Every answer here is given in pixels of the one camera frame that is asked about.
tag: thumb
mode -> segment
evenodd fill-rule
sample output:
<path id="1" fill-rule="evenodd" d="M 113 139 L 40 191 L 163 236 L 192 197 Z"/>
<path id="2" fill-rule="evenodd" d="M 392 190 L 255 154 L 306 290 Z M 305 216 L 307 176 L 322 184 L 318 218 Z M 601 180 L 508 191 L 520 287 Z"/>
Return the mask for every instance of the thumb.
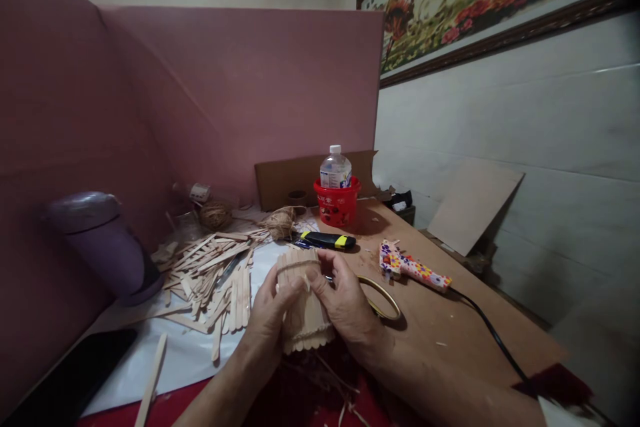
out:
<path id="1" fill-rule="evenodd" d="M 327 282 L 325 276 L 320 275 L 320 273 L 312 267 L 308 267 L 305 274 L 311 284 L 311 290 L 318 296 L 320 302 L 322 302 L 325 307 L 331 304 L 335 292 L 329 285 L 329 282 Z"/>
<path id="2" fill-rule="evenodd" d="M 282 319 L 287 309 L 293 305 L 298 295 L 304 290 L 304 286 L 305 280 L 302 277 L 296 277 L 290 284 L 279 287 L 278 293 L 273 299 L 278 318 Z"/>

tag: red bucket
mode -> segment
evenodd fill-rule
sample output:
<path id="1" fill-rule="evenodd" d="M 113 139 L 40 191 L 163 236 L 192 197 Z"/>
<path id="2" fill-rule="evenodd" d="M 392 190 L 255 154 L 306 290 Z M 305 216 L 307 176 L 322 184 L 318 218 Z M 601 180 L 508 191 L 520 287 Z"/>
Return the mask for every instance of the red bucket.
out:
<path id="1" fill-rule="evenodd" d="M 355 218 L 355 202 L 360 192 L 360 181 L 351 177 L 351 187 L 345 189 L 325 189 L 320 185 L 320 179 L 313 184 L 318 194 L 320 218 L 332 227 L 344 227 Z"/>

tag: hand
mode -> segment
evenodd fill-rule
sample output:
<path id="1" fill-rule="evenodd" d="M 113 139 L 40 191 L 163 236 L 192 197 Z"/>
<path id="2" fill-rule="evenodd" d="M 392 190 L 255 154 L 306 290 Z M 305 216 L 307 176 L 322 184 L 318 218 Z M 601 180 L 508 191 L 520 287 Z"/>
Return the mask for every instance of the hand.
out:
<path id="1" fill-rule="evenodd" d="M 305 285 L 304 279 L 297 277 L 289 285 L 280 285 L 276 294 L 277 275 L 277 266 L 273 266 L 255 294 L 247 331 L 233 354 L 243 361 L 258 390 L 266 385 L 280 363 L 282 318 Z"/>
<path id="2" fill-rule="evenodd" d="M 335 290 L 313 268 L 306 271 L 311 289 L 325 306 L 331 323 L 347 343 L 351 355 L 367 367 L 393 349 L 394 339 L 371 310 L 358 277 L 331 250 L 318 250 L 322 270 L 333 272 Z"/>

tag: fingernail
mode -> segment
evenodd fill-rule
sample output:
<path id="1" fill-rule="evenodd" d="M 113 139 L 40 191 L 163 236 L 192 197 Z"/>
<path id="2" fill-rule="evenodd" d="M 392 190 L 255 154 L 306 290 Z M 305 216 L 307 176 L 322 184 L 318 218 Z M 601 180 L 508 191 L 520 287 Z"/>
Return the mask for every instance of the fingernail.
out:
<path id="1" fill-rule="evenodd" d="M 307 274 L 307 278 L 309 279 L 310 282 L 313 282 L 315 278 L 318 276 L 318 272 L 315 269 L 312 269 L 311 267 L 307 268 L 305 273 Z"/>
<path id="2" fill-rule="evenodd" d="M 291 281 L 291 288 L 294 290 L 300 290 L 305 284 L 305 280 L 302 277 L 296 277 Z"/>

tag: person's left hand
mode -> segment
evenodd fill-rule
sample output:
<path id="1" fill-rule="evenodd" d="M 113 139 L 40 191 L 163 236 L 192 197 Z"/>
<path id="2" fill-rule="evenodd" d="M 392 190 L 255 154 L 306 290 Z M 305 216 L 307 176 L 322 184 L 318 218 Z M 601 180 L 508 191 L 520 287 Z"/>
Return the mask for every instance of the person's left hand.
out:
<path id="1" fill-rule="evenodd" d="M 234 353 L 242 359 L 245 368 L 250 369 L 251 378 L 259 389 L 269 381 L 280 363 L 282 319 L 305 285 L 304 279 L 297 277 L 288 285 L 280 285 L 276 294 L 277 275 L 277 266 L 273 266 L 255 294 L 249 325 Z"/>

